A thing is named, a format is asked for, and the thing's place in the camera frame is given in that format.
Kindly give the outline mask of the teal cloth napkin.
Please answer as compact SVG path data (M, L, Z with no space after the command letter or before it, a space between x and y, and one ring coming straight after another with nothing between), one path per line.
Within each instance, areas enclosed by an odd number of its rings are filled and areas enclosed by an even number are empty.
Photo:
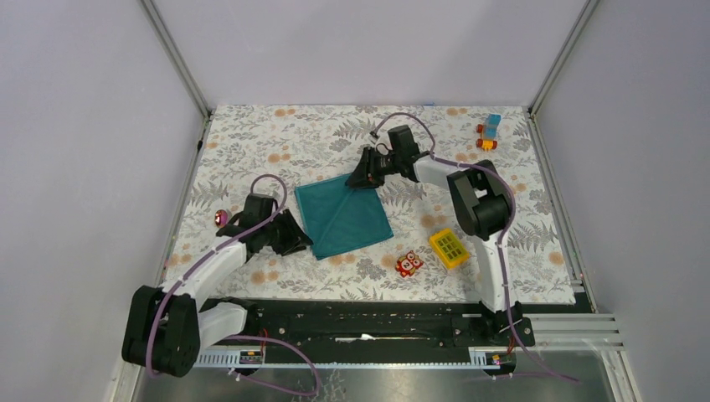
M383 204L373 188L352 189L347 175L295 189L312 254L324 260L376 245L394 236Z

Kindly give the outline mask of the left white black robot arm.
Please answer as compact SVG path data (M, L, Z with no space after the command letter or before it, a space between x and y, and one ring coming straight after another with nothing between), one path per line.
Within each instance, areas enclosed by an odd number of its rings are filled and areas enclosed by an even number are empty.
M286 256L313 244L284 204L251 193L218 229L205 255L177 278L141 286L132 296L121 357L153 374L182 377L206 348L232 337L252 343L262 328L253 302L214 298L231 273L264 248Z

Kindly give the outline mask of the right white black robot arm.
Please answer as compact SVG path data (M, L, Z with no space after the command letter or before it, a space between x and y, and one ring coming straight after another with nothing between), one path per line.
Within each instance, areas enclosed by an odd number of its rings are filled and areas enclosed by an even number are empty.
M512 299L509 281L507 238L516 215L510 186L489 160L461 164L420 150L406 125L389 130L388 137L390 149L385 153L372 145L362 149L346 185L378 188L387 176L398 174L447 190L458 225L473 238L483 278L481 304L487 317L480 323L481 336L493 345L504 343L522 322L522 308Z

